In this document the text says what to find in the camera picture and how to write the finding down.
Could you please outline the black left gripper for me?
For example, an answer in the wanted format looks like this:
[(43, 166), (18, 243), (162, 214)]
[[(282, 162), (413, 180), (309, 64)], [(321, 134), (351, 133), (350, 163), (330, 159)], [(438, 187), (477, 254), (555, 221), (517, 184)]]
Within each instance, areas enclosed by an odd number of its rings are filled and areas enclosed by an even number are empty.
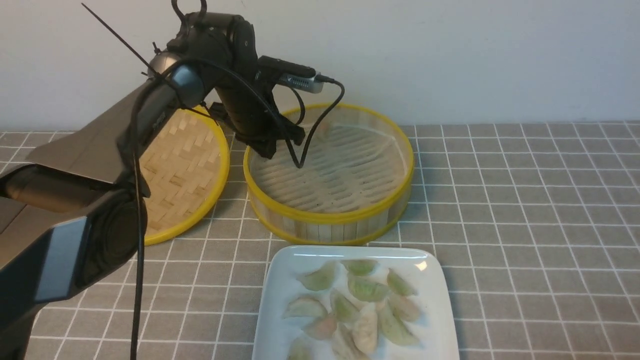
[(271, 159), (277, 142), (286, 138), (295, 146), (302, 145), (305, 130), (281, 114), (275, 104), (273, 89), (282, 76), (306, 77), (306, 66), (261, 55), (256, 59), (231, 60), (230, 70), (251, 88), (247, 89), (233, 76), (222, 76), (215, 86), (220, 102), (210, 105), (210, 116), (227, 125), (238, 141), (263, 158)]

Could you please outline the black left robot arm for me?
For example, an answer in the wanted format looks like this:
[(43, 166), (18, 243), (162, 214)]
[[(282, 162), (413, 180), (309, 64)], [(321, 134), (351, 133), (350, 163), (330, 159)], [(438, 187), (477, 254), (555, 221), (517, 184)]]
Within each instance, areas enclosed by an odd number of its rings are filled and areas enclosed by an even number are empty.
[(270, 158), (305, 132), (279, 114), (275, 85), (317, 92), (318, 71), (258, 56), (254, 27), (238, 14), (177, 11), (180, 29), (156, 48), (148, 78), (82, 129), (30, 152), (1, 176), (1, 358), (22, 360), (35, 316), (141, 253), (150, 191), (139, 164), (178, 110), (206, 111)]

